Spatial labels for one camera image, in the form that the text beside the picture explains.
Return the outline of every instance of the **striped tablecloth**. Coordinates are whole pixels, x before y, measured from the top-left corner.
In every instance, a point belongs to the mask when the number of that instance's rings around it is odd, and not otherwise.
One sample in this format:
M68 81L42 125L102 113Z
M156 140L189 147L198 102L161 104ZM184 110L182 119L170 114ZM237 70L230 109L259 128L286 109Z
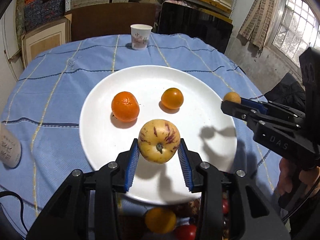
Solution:
M15 169L0 164L0 190L23 198L28 228L73 169L92 170L80 143L79 115L90 90L113 72L164 65L190 73L220 97L235 91L244 98L265 100L236 64L200 39L152 33L143 51L132 50L130 42L130 35L113 35L68 43L39 54L20 76L1 121L20 140L22 159ZM235 119L235 125L238 145L232 171L245 170L275 204L280 157L255 143L243 121ZM0 202L25 236L18 200L6 197ZM127 199L120 206L123 212L142 212L140 203Z

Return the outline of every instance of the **black cable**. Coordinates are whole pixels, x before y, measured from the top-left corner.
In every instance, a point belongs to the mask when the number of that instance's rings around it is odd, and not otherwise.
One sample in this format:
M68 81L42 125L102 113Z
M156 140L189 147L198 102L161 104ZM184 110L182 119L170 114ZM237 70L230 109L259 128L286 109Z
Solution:
M24 224L24 221L23 221L23 201L22 201L22 198L15 192L12 192L12 191L2 191L0 192L0 198L2 197L5 197L5 196L14 196L16 197L19 201L20 201L20 219L21 219L21 223L24 227L24 229L27 231L27 233L29 232L26 225Z
M308 191L308 193L306 194L306 196L304 197L302 203L298 206L296 206L294 209L292 209L283 219L282 222L286 223L286 221L307 201L307 199L310 197L310 195L313 193L313 191L315 190L315 188L318 186L320 182L320 176L318 177L318 179L316 180L316 182L313 184L312 188Z

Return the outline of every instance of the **small orange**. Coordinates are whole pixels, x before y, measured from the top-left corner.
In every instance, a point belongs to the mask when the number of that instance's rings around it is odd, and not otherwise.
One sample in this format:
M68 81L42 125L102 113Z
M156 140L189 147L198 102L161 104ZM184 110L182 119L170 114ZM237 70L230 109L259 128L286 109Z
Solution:
M178 109L183 104L183 95L177 88L167 89L161 96L162 104L169 109Z
M132 122L139 115L139 104L130 92L120 92L115 95L111 103L113 115L122 122Z
M150 209L144 218L144 222L153 233L166 234L174 230L176 215L173 211L162 207Z

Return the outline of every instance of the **picture frame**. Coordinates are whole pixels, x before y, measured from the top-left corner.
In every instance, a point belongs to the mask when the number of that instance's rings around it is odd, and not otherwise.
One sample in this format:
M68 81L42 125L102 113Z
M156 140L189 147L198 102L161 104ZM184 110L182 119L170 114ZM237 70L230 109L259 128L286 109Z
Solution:
M71 21L62 17L21 37L22 63L26 68L41 52L71 42Z

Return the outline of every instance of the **white plate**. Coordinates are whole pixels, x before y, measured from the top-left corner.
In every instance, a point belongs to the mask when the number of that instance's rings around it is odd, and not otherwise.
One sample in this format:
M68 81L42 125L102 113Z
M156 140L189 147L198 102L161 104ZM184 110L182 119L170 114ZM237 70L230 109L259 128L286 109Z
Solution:
M184 103L178 112L166 113L159 102L171 87L181 90ZM121 91L131 92L140 105L136 122L112 118L111 101ZM180 70L152 65L125 68L101 80L87 96L80 114L81 144L90 165L98 170L129 150L146 122L165 119L177 126L189 150L228 171L236 153L236 130L220 105L221 98L209 86ZM149 163L140 155L127 195L153 204L183 203L201 196L185 186L177 153L165 164Z

